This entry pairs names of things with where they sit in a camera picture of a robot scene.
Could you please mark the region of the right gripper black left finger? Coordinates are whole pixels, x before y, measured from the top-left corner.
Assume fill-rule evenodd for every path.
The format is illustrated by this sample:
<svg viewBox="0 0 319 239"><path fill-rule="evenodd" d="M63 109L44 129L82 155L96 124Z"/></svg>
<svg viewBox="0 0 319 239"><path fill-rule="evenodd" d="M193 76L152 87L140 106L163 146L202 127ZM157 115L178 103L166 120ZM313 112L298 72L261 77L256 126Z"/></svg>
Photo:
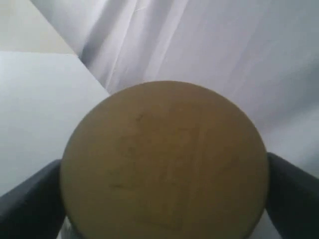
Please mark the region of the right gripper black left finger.
<svg viewBox="0 0 319 239"><path fill-rule="evenodd" d="M56 239L66 213L54 160L0 197L2 239Z"/></svg>

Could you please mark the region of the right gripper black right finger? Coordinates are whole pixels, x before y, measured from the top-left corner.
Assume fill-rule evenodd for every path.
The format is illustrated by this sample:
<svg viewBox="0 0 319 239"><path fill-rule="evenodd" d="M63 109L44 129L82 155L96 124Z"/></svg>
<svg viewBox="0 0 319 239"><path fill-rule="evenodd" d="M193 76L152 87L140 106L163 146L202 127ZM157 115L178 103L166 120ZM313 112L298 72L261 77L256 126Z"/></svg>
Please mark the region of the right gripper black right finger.
<svg viewBox="0 0 319 239"><path fill-rule="evenodd" d="M319 237L319 180L285 159L268 153L266 211L283 239Z"/></svg>

